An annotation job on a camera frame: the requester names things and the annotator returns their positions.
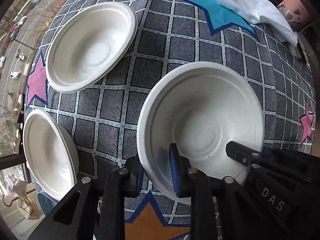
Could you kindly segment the pink tumbler cup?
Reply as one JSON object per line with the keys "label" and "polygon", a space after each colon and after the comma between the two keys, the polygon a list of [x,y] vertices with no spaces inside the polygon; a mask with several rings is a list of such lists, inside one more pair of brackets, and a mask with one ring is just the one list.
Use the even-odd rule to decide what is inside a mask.
{"label": "pink tumbler cup", "polygon": [[283,0],[277,8],[293,31],[301,31],[312,23],[311,15],[300,0]]}

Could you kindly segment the white crumpled cloth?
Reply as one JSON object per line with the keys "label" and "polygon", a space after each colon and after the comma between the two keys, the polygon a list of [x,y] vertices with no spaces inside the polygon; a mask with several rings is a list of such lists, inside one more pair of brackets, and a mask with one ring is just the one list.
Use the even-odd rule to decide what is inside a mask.
{"label": "white crumpled cloth", "polygon": [[289,42],[291,46],[297,46],[296,33],[269,0],[217,0],[217,2],[240,15],[250,24],[269,24],[281,42]]}

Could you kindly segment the blue square plate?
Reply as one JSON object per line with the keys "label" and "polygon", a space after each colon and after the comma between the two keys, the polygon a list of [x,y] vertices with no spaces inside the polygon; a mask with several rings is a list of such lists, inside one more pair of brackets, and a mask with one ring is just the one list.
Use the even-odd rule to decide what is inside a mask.
{"label": "blue square plate", "polygon": [[45,216],[47,216],[59,202],[45,191],[40,191],[37,193],[37,200]]}

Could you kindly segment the grey checked star tablecloth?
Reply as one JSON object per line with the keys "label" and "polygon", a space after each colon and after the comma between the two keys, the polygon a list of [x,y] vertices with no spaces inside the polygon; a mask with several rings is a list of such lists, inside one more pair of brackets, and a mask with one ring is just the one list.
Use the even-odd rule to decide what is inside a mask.
{"label": "grey checked star tablecloth", "polygon": [[[46,76],[47,53],[77,13],[120,2],[137,16],[137,32],[117,65],[81,91],[61,93]],[[188,169],[190,198],[172,200],[144,171],[137,198],[125,197],[126,160],[138,155],[144,102],[170,71],[213,62],[246,79],[264,114],[265,148],[310,155],[315,115],[311,71],[268,25],[250,24],[217,0],[68,0],[46,31],[28,77],[26,110],[47,112],[72,137],[77,183],[45,216],[30,239],[223,239],[220,212],[231,203],[233,177]]]}

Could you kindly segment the white paper bowl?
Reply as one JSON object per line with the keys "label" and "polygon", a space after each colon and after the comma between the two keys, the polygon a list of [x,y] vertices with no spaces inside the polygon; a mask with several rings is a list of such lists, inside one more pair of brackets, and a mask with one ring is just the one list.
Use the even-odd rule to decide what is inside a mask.
{"label": "white paper bowl", "polygon": [[235,141],[260,151],[264,135],[264,114],[246,79],[221,64],[193,62],[170,71],[148,94],[137,125],[137,151],[155,188],[177,200],[171,144],[208,176],[243,184],[246,168],[227,155],[226,145]]}
{"label": "white paper bowl", "polygon": [[49,47],[46,76],[61,93],[81,91],[110,72],[137,32],[137,16],[128,5],[104,2],[73,16]]}
{"label": "white paper bowl", "polygon": [[27,116],[24,154],[31,174],[51,197],[61,200],[77,183],[79,157],[70,134],[45,111]]}

